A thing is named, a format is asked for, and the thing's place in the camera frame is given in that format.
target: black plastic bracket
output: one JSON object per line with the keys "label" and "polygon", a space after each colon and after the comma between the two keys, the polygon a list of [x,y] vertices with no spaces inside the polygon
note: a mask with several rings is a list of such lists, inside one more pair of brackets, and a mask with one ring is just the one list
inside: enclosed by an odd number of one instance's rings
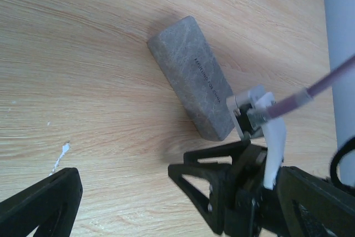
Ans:
{"label": "black plastic bracket", "polygon": [[0,236],[69,236],[82,194],[78,170],[62,169],[0,203]]}
{"label": "black plastic bracket", "polygon": [[350,236],[355,198],[296,167],[282,167],[277,195],[291,236]]}
{"label": "black plastic bracket", "polygon": [[[225,220],[225,214],[228,211],[239,210],[235,209],[238,184],[248,183],[245,178],[249,177],[249,171],[252,171],[252,169],[245,170],[245,167],[252,167],[262,151],[266,154],[266,148],[252,145],[250,141],[243,141],[186,152],[184,154],[184,164],[170,165],[168,174],[190,198],[211,230],[216,234],[222,234],[226,229],[229,231],[231,227],[235,227],[235,225],[229,225],[229,219]],[[199,159],[227,156],[232,158],[232,164],[199,162]],[[183,175],[207,180],[213,188],[209,198],[190,184]],[[247,220],[251,220],[248,223],[252,225],[254,206],[250,206],[247,209],[250,209],[249,211],[251,212]],[[245,232],[254,231],[254,228],[250,227],[249,224],[245,225],[245,227]]]}

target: wood grain surface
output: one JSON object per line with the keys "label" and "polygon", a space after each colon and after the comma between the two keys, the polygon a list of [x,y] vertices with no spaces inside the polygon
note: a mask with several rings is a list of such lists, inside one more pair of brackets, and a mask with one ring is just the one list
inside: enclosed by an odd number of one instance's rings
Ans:
{"label": "wood grain surface", "polygon": [[[281,99],[329,71],[323,0],[0,0],[0,200],[47,177],[70,141],[59,169],[84,188],[72,236],[213,236],[167,166],[218,144],[146,46],[188,15],[235,93],[264,84]],[[331,91],[285,121],[285,165],[327,175]]]}

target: cable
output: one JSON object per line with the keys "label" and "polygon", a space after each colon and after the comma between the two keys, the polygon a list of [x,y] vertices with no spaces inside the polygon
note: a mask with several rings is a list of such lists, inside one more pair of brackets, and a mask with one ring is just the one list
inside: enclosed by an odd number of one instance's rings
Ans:
{"label": "cable", "polygon": [[330,167],[330,175],[331,175],[331,182],[333,183],[333,185],[335,187],[355,196],[355,188],[351,187],[349,185],[343,184],[339,180],[339,177],[337,174],[338,164],[340,163],[340,161],[342,160],[342,158],[346,154],[350,153],[353,150],[355,150],[355,137],[350,139],[341,149],[338,150],[338,152],[333,157],[332,162],[331,162],[331,167]]}
{"label": "cable", "polygon": [[324,76],[309,88],[303,88],[299,92],[277,102],[268,108],[256,110],[251,109],[248,113],[250,123],[253,125],[253,127],[258,127],[271,119],[278,118],[285,115],[286,113],[296,110],[297,108],[312,101],[316,95],[322,93],[325,89],[342,78],[353,68],[355,68],[355,55],[351,56],[338,68]]}

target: white wall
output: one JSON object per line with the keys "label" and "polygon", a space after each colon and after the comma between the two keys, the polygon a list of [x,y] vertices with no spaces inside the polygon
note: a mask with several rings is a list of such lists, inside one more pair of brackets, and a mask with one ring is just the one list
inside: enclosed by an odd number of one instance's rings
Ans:
{"label": "white wall", "polygon": [[[331,69],[355,54],[355,0],[324,0]],[[333,85],[338,147],[355,135],[355,73]],[[343,183],[355,185],[355,152],[340,163]]]}

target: purple cable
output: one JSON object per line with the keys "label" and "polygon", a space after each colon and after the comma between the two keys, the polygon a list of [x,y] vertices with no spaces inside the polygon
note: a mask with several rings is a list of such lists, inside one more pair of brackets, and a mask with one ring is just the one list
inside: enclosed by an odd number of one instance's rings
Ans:
{"label": "purple cable", "polygon": [[355,55],[304,91],[293,94],[262,111],[265,119],[275,119],[308,103],[355,67]]}

